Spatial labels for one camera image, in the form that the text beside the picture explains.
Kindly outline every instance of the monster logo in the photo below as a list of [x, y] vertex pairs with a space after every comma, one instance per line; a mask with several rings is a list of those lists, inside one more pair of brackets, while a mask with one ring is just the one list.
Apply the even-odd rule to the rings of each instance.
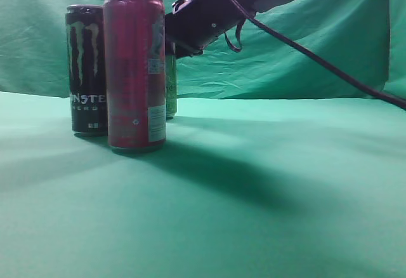
[[73, 24], [70, 24], [67, 26], [67, 33], [68, 33], [68, 47], [69, 47], [69, 65], [70, 65], [70, 76], [73, 78], [73, 68], [74, 68], [74, 62], [73, 62], [73, 47], [72, 47], [72, 29], [75, 29], [75, 35], [76, 35], [76, 42], [77, 42], [77, 50], [78, 50], [78, 55], [77, 55], [77, 68], [79, 70], [79, 80], [80, 80], [80, 86], [83, 84], [83, 67], [82, 67], [82, 59], [83, 59], [83, 35], [85, 30], [89, 30], [91, 32], [91, 44], [93, 48], [93, 56], [94, 56], [94, 63], [95, 66], [93, 68], [94, 70], [94, 76], [96, 76], [97, 71], [98, 71], [98, 49], [97, 49], [97, 37], [99, 36], [99, 27], [97, 24], [92, 23], [88, 26], [85, 26], [82, 22], [78, 21]]

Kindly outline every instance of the pink can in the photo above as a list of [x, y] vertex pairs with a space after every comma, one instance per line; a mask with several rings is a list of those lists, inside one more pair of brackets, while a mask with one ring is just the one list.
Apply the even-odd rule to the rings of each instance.
[[108, 143], [155, 150], [166, 141], [162, 0], [105, 0]]

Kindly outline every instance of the wire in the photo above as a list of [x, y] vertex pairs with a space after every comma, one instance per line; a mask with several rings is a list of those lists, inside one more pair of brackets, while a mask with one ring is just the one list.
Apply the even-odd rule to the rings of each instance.
[[328, 61], [324, 60], [322, 57], [314, 54], [312, 51], [306, 49], [305, 47], [301, 46], [300, 44], [294, 42], [293, 40], [290, 40], [288, 37], [285, 37], [284, 35], [278, 33], [277, 31], [271, 29], [270, 27], [266, 26], [265, 24], [261, 23], [257, 19], [255, 19], [252, 15], [246, 11], [246, 9], [237, 1], [237, 0], [230, 0], [236, 8], [239, 9], [239, 11], [254, 25], [259, 27], [260, 29], [264, 30], [271, 36], [277, 38], [278, 40], [282, 41], [283, 43], [286, 43], [287, 45], [291, 46], [295, 50], [300, 51], [302, 54], [306, 55], [307, 57], [311, 58], [313, 61], [317, 62], [327, 70], [331, 71], [333, 74], [337, 75], [339, 78], [342, 80], [346, 81], [350, 85], [356, 87], [360, 91], [364, 92], [365, 94], [368, 94], [374, 98], [383, 100], [384, 102], [391, 103], [392, 105], [396, 105], [397, 107], [406, 110], [406, 101], [402, 100], [399, 97], [383, 93], [380, 91], [376, 91], [364, 83], [361, 83], [360, 81], [356, 80], [354, 77], [351, 77], [347, 73], [343, 72], [339, 68], [335, 67], [333, 64], [329, 63]]

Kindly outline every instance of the can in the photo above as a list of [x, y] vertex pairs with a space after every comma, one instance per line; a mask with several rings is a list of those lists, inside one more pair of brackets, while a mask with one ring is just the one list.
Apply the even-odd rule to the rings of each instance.
[[178, 87], [176, 78], [175, 44], [165, 44], [165, 73], [166, 73], [166, 119], [175, 117], [178, 111]]
[[166, 141], [164, 4], [105, 0], [108, 144], [149, 151]]
[[79, 136], [106, 135], [103, 7], [70, 5], [65, 23], [72, 130]]

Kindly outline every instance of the nutrition label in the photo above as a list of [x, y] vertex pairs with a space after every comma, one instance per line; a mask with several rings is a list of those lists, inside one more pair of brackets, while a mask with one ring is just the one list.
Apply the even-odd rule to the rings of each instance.
[[166, 137], [166, 105], [148, 108], [149, 142], [158, 142]]

